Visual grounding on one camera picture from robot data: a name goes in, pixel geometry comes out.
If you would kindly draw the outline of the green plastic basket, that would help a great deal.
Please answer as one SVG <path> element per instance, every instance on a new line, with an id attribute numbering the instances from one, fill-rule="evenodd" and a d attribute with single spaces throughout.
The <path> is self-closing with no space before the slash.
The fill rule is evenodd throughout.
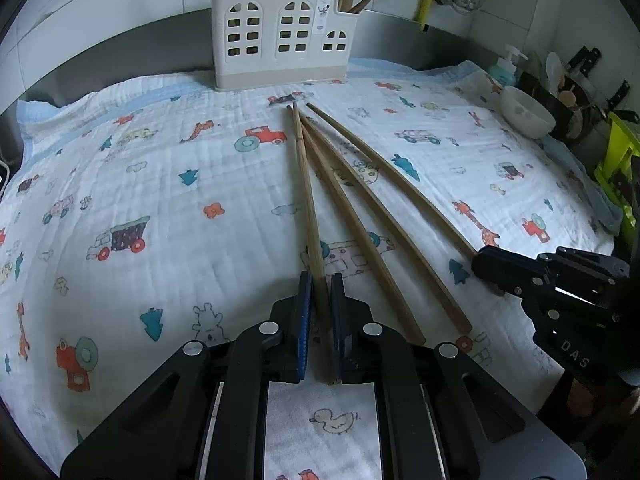
<path id="1" fill-rule="evenodd" d="M 624 217 L 634 224 L 630 196 L 631 157 L 639 155 L 639 126 L 623 120 L 614 112 L 608 113 L 608 125 L 608 147 L 604 159 L 594 170 L 594 175 L 608 198 L 619 206 Z"/>

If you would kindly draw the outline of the black utensil crock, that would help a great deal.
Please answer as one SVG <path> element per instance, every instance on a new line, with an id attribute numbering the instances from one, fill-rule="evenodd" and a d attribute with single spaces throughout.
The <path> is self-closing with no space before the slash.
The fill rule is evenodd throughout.
<path id="1" fill-rule="evenodd" d="M 560 63 L 559 76 L 552 76 L 552 57 L 548 55 L 544 66 L 546 80 L 523 72 L 516 84 L 548 110 L 556 122 L 551 135 L 569 148 L 582 142 L 595 126 L 607 122 L 610 113 L 633 125 L 639 123 L 637 112 L 620 108 L 630 92 L 628 81 L 624 80 L 609 98 L 601 96 L 589 81 L 588 76 L 601 58 L 598 48 L 582 46 L 570 62 Z"/>

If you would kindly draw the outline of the white ceramic bowl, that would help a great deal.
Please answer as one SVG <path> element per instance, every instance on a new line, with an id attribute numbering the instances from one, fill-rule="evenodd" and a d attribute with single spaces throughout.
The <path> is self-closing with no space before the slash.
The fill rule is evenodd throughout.
<path id="1" fill-rule="evenodd" d="M 501 92 L 501 111 L 506 122 L 529 140 L 539 140 L 556 126 L 551 113 L 522 90 L 505 86 Z"/>

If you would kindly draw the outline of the teal soap pump bottle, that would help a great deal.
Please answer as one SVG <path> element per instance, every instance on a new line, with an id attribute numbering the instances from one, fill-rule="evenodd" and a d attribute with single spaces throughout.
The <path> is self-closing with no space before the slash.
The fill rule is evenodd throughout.
<path id="1" fill-rule="evenodd" d="M 500 86 L 515 86 L 518 81 L 516 71 L 518 70 L 519 60 L 528 60 L 528 56 L 518 50 L 517 47 L 507 44 L 506 54 L 499 56 L 495 64 L 489 67 L 487 73 Z"/>

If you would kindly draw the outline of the white house-shaped utensil holder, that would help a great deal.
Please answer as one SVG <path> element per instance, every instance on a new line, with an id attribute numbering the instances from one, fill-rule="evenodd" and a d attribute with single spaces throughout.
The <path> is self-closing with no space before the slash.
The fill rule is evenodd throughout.
<path id="1" fill-rule="evenodd" d="M 338 0 L 212 0 L 215 87 L 342 79 L 358 16 Z"/>

